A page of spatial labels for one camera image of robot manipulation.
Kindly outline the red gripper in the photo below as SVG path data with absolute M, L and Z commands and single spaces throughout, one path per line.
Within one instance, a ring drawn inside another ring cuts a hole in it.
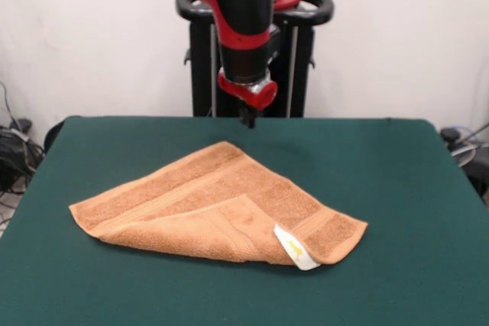
M 238 102 L 239 120 L 250 129 L 255 128 L 257 110 L 264 110 L 268 107 L 275 99 L 278 91 L 277 84 L 270 77 L 269 69 L 266 69 L 264 76 L 257 82 L 240 84 L 228 80 L 224 69 L 221 68 L 218 72 L 217 81 L 224 92 L 241 100 Z

